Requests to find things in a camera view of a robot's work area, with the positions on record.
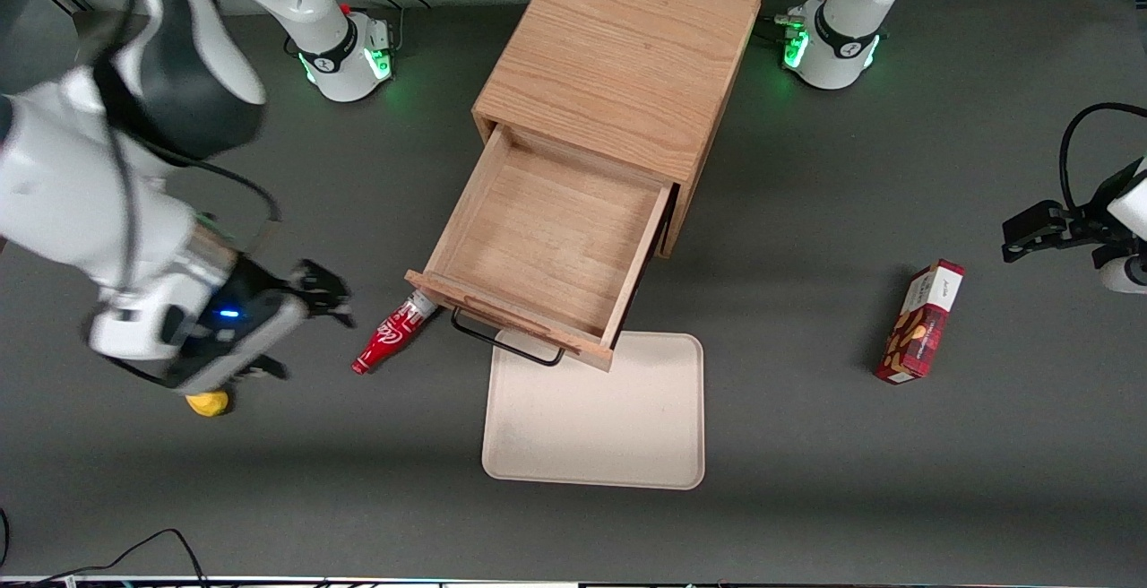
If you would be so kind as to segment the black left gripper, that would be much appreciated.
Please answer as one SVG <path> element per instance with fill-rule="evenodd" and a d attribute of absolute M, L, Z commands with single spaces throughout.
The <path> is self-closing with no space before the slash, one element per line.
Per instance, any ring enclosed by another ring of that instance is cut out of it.
<path fill-rule="evenodd" d="M 1044 250 L 1064 250 L 1098 245 L 1124 253 L 1132 245 L 1126 225 L 1108 212 L 1116 197 L 1132 180 L 1132 167 L 1125 166 L 1098 185 L 1089 203 L 1077 204 L 1068 168 L 1062 166 L 1062 195 L 1066 207 L 1056 201 L 1040 201 L 1001 225 L 1004 262 L 1016 262 L 1025 254 Z"/>

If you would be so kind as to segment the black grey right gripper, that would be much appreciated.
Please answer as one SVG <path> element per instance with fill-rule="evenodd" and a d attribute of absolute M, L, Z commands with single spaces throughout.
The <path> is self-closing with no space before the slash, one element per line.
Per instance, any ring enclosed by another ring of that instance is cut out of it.
<path fill-rule="evenodd" d="M 196 395 L 223 389 L 232 379 L 289 381 L 284 364 L 266 351 L 307 317 L 327 316 L 356 327 L 350 298 L 348 282 L 319 262 L 296 264 L 291 288 L 242 254 L 167 363 L 167 389 Z"/>

